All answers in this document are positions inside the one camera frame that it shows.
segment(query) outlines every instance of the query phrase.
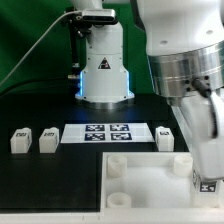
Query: small white block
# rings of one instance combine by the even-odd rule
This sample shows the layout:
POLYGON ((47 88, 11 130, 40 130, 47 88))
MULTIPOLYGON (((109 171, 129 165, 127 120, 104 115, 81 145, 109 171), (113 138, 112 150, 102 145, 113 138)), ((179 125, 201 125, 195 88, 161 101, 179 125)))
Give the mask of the small white block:
POLYGON ((57 128, 45 129, 39 139, 40 153, 55 153, 59 143, 57 128))
POLYGON ((27 153, 32 143, 32 132, 29 128, 17 129, 11 140, 11 153, 27 153))
POLYGON ((156 144, 160 152, 173 152, 174 137, 169 128, 156 128, 156 144))

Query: black surface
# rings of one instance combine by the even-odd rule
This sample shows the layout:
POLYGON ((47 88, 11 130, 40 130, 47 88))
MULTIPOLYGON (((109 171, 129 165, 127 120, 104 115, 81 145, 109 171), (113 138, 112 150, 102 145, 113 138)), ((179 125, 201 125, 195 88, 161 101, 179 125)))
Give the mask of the black surface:
POLYGON ((55 154, 39 153, 45 128, 68 123, 147 122, 151 131, 168 126, 175 151, 187 147, 165 100, 137 95, 136 104, 118 111, 97 111, 75 105, 66 94, 20 94, 0 99, 0 213, 96 212, 100 210, 103 152, 154 152, 154 143, 60 144, 55 154), (32 129, 29 153, 12 155, 16 129, 32 129))

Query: cable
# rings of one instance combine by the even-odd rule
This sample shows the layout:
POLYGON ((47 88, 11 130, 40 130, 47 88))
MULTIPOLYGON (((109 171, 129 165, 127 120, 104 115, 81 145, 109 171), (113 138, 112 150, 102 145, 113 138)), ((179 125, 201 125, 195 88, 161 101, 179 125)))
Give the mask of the cable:
POLYGON ((60 16, 54 23, 45 31, 45 33, 38 39, 38 41, 30 48, 30 50, 21 58, 16 66, 6 75, 6 77, 0 82, 0 88, 2 85, 12 76, 12 74, 18 69, 18 67, 25 61, 29 54, 35 49, 35 47, 46 37, 46 35, 52 30, 52 28, 60 22, 64 17, 72 14, 76 14, 78 11, 68 12, 60 16))
POLYGON ((16 95, 18 93, 30 92, 30 91, 39 91, 39 90, 43 90, 43 89, 64 88, 64 87, 66 87, 66 86, 64 86, 64 85, 44 86, 44 87, 38 87, 38 88, 33 88, 33 89, 21 90, 16 93, 13 92, 13 93, 8 94, 7 96, 16 95))
POLYGON ((207 98, 209 101, 210 113, 211 113, 211 117, 213 120, 212 138, 217 138, 218 137, 218 123, 217 123, 217 115, 216 115, 216 111, 215 111, 215 105, 214 105, 214 102, 211 97, 212 90, 208 85, 206 85, 204 82, 202 82, 202 80, 199 78, 195 78, 192 81, 192 86, 199 92, 199 94, 202 97, 207 98))
POLYGON ((212 132, 212 138, 217 138, 218 137, 218 124, 217 124, 217 115, 216 115, 216 111, 215 111, 215 106, 214 106, 214 102, 212 100, 211 94, 208 95, 208 101, 210 103, 210 113, 213 119, 213 132, 212 132))
POLYGON ((30 84, 30 83, 36 83, 36 82, 48 82, 48 81, 58 81, 58 80, 67 80, 67 77, 53 77, 53 78, 42 78, 42 79, 30 79, 30 80, 26 80, 23 82, 19 82, 16 83, 12 86, 9 86, 8 88, 4 89, 1 93, 0 93, 0 97, 6 95, 8 92, 10 92, 11 90, 26 85, 26 84, 30 84))

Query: green background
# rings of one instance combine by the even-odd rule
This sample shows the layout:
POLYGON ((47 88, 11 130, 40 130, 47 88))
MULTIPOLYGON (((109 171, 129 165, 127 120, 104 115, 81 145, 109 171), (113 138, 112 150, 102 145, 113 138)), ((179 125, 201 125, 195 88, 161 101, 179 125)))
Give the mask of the green background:
MULTIPOLYGON (((72 6, 69 0, 0 0, 0 80, 69 6, 72 6)), ((106 5, 106 8, 115 8, 124 28, 124 66, 130 72, 131 90, 152 92, 145 33, 134 26, 130 5, 106 5)), ((83 68, 85 41, 78 44, 83 68)), ((70 70, 69 33, 59 23, 0 90, 31 78, 64 76, 70 70)))

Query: white paper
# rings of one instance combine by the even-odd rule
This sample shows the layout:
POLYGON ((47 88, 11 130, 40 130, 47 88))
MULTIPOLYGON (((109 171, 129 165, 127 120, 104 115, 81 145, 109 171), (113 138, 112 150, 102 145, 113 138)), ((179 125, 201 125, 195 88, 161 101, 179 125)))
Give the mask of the white paper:
POLYGON ((66 124, 61 143, 154 142, 146 123, 66 124))

